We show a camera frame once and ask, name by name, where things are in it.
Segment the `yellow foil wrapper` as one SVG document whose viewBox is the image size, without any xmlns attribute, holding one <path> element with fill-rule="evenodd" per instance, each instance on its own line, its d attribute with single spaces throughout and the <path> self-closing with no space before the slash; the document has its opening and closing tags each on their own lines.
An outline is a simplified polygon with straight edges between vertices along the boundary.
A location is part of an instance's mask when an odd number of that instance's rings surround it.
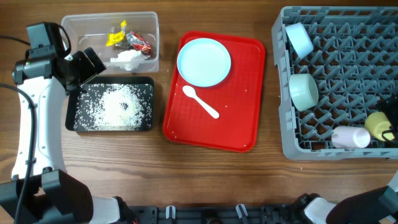
<svg viewBox="0 0 398 224">
<path fill-rule="evenodd" d="M 121 26 L 121 31 L 118 33 L 108 33 L 108 39 L 106 42 L 106 46 L 112 46 L 112 45 L 116 45 L 119 42 L 122 42 L 126 36 L 126 26 L 127 26 L 127 22 L 126 20 L 123 20 L 122 23 L 120 24 Z"/>
</svg>

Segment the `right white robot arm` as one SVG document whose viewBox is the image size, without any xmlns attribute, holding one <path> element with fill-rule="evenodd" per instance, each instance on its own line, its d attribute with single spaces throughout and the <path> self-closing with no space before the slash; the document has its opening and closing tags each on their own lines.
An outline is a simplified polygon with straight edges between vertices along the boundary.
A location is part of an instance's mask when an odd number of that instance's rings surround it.
<svg viewBox="0 0 398 224">
<path fill-rule="evenodd" d="M 363 128 L 340 126 L 331 137 L 335 147 L 366 147 L 371 137 L 386 144 L 397 143 L 397 95 L 376 105 Z M 299 223 L 379 223 L 391 217 L 397 223 L 397 175 L 389 184 L 334 204 L 317 194 L 302 195 L 290 208 L 288 217 Z"/>
</svg>

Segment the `white plastic cup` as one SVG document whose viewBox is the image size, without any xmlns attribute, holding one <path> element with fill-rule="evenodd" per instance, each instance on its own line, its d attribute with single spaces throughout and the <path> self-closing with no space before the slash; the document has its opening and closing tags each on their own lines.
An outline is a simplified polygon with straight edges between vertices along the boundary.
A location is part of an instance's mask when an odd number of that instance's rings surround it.
<svg viewBox="0 0 398 224">
<path fill-rule="evenodd" d="M 359 127 L 338 126 L 333 130 L 331 141 L 336 148 L 365 148 L 371 141 L 368 130 Z"/>
</svg>

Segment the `red silver foil wrapper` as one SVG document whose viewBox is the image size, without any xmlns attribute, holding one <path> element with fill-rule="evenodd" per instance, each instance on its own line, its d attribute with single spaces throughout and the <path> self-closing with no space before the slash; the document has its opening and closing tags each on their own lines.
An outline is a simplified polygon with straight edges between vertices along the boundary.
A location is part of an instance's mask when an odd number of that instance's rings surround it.
<svg viewBox="0 0 398 224">
<path fill-rule="evenodd" d="M 127 33 L 123 40 L 116 43 L 115 46 L 123 49 L 135 49 L 141 51 L 144 55 L 150 55 L 152 51 L 150 43 L 133 31 Z"/>
</svg>

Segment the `yellow plastic cup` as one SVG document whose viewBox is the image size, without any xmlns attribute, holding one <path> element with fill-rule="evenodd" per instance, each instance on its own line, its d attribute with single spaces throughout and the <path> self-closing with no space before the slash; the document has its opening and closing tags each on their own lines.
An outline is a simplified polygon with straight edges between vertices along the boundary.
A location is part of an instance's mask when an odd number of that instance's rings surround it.
<svg viewBox="0 0 398 224">
<path fill-rule="evenodd" d="M 395 140 L 395 136 L 391 131 L 392 124 L 383 112 L 370 114 L 365 121 L 364 128 L 380 141 Z"/>
</svg>

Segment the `large light blue plate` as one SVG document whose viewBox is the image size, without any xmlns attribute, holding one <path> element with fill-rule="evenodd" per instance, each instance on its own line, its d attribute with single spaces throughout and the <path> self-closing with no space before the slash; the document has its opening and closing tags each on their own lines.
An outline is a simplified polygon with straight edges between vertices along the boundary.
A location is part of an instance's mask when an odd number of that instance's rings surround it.
<svg viewBox="0 0 398 224">
<path fill-rule="evenodd" d="M 181 48 L 177 55 L 177 69 L 187 83 L 197 87 L 211 87 L 228 76 L 231 56 L 217 40 L 198 38 Z"/>
</svg>

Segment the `light blue bowl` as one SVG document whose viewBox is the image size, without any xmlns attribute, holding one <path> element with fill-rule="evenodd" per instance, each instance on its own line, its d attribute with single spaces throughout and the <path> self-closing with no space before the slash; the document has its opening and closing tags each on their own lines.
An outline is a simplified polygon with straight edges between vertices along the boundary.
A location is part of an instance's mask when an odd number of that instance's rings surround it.
<svg viewBox="0 0 398 224">
<path fill-rule="evenodd" d="M 312 41 L 301 22 L 287 26 L 285 31 L 300 59 L 304 59 L 313 51 Z"/>
</svg>

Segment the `green bowl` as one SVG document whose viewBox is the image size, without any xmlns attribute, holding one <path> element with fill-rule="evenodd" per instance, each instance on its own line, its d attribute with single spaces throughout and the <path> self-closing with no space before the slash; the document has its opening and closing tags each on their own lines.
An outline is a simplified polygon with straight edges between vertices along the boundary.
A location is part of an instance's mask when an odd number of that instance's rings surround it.
<svg viewBox="0 0 398 224">
<path fill-rule="evenodd" d="M 298 111 L 305 111 L 318 103 L 318 87 L 309 73 L 292 75 L 289 80 L 289 92 Z"/>
</svg>

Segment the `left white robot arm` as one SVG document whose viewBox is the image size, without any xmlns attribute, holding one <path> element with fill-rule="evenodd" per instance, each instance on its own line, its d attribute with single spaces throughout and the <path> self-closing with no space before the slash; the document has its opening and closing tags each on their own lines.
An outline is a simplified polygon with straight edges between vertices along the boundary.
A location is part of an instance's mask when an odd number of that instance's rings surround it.
<svg viewBox="0 0 398 224">
<path fill-rule="evenodd" d="M 1 184 L 1 206 L 15 223 L 128 223 L 119 197 L 91 195 L 67 174 L 62 154 L 61 110 L 66 95 L 105 70 L 88 47 L 67 60 L 54 46 L 36 48 L 13 71 L 21 103 L 18 156 L 12 180 Z"/>
</svg>

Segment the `white plastic spoon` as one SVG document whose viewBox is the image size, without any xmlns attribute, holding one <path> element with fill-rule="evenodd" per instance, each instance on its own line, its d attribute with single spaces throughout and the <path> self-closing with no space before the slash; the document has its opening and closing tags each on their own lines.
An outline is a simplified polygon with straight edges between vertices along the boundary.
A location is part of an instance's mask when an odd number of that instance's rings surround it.
<svg viewBox="0 0 398 224">
<path fill-rule="evenodd" d="M 193 98 L 194 100 L 196 100 L 199 105 L 214 119 L 218 119 L 220 117 L 220 114 L 213 109 L 210 105 L 208 105 L 207 103 L 205 103 L 201 98 L 199 98 L 197 96 L 197 93 L 195 91 L 195 89 L 192 86 L 188 86 L 185 85 L 182 88 L 184 94 L 189 97 L 189 98 Z"/>
</svg>

